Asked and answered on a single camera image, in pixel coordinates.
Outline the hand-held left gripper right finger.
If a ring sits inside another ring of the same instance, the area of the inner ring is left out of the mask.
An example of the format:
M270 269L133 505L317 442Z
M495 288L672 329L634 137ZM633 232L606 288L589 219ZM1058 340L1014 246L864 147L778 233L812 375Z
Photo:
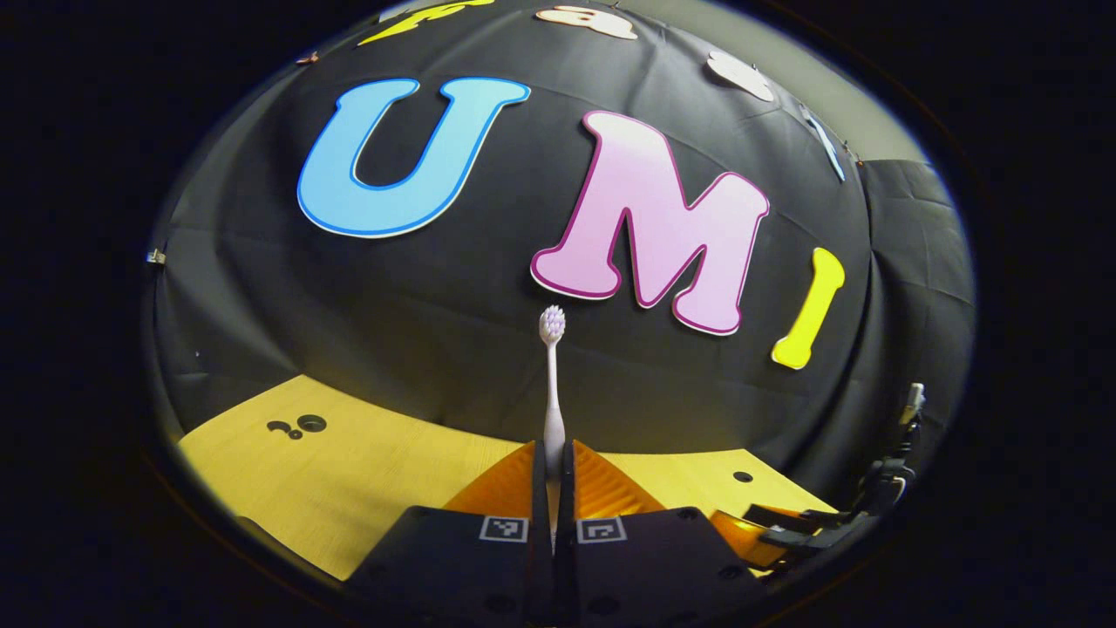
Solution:
M631 487L594 450L571 441L562 462L561 524L555 584L568 627L712 627L764 599L764 584L745 567L709 516L695 508L653 508L623 514L579 512L605 468L610 487Z

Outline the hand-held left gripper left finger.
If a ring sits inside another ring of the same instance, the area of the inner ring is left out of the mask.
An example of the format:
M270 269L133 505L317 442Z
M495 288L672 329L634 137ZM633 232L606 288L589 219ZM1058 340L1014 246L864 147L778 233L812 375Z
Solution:
M527 627L541 564L528 442L442 508L404 510L345 581L373 627Z

